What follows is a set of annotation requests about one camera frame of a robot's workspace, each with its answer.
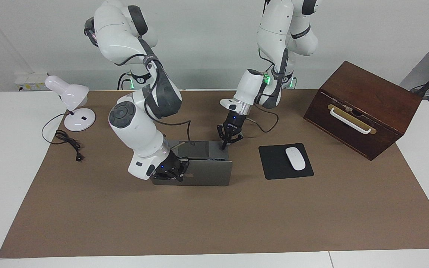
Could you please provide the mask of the dark wooden box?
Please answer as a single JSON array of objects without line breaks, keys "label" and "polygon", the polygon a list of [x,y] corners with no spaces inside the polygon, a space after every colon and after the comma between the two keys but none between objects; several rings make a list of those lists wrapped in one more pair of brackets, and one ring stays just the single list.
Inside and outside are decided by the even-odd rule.
[{"label": "dark wooden box", "polygon": [[[422,98],[350,62],[344,63],[323,83],[304,119],[374,160],[407,131]],[[348,112],[376,129],[361,134],[332,117],[328,105]]]}]

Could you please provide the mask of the grey laptop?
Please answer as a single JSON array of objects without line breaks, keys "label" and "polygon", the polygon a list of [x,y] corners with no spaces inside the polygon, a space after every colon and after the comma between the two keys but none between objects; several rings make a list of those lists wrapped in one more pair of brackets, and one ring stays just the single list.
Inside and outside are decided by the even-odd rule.
[{"label": "grey laptop", "polygon": [[221,141],[168,140],[173,152],[189,159],[189,167],[182,182],[153,181],[154,185],[227,186],[229,185],[233,162],[229,160],[228,149],[221,150]]}]

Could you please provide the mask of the brown table mat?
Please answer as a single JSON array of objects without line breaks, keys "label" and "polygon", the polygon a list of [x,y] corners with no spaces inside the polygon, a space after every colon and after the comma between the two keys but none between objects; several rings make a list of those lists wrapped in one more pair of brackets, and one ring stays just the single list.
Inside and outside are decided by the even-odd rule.
[{"label": "brown table mat", "polygon": [[[90,92],[97,121],[49,150],[0,258],[429,248],[429,200],[397,146],[370,161],[303,119],[314,90],[289,90],[280,122],[229,147],[225,187],[153,185],[108,124],[125,92]],[[314,175],[267,180],[258,148],[302,143]]]}]

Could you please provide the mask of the black mouse pad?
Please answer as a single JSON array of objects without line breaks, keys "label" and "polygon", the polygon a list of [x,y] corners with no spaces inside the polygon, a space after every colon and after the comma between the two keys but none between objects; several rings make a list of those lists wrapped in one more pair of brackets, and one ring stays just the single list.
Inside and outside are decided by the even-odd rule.
[{"label": "black mouse pad", "polygon": [[[297,147],[301,151],[306,164],[304,170],[296,171],[292,168],[285,153],[285,149],[288,147]],[[314,175],[308,154],[302,143],[260,146],[258,150],[261,157],[264,177],[267,180],[304,178]]]}]

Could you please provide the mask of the white computer mouse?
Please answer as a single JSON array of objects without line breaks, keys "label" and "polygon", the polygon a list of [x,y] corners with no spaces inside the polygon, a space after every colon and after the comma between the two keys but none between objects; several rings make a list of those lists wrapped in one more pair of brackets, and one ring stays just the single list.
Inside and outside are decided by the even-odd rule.
[{"label": "white computer mouse", "polygon": [[285,149],[285,153],[294,170],[300,171],[305,169],[304,157],[297,147],[288,147]]}]

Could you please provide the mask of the white power strip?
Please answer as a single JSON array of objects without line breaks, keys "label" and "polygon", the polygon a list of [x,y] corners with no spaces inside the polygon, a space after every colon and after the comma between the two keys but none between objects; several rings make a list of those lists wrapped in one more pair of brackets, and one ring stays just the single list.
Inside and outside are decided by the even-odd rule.
[{"label": "white power strip", "polygon": [[19,91],[48,91],[45,80],[48,73],[32,73],[18,75],[14,84]]}]

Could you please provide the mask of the white desk lamp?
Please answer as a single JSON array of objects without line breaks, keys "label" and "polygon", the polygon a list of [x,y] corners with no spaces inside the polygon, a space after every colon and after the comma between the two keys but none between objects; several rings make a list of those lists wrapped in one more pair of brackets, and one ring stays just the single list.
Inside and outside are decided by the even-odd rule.
[{"label": "white desk lamp", "polygon": [[89,87],[68,84],[56,75],[48,76],[45,80],[48,89],[57,93],[65,104],[69,114],[64,120],[64,126],[71,132],[81,132],[88,129],[96,120],[92,109],[82,108],[87,101]]}]

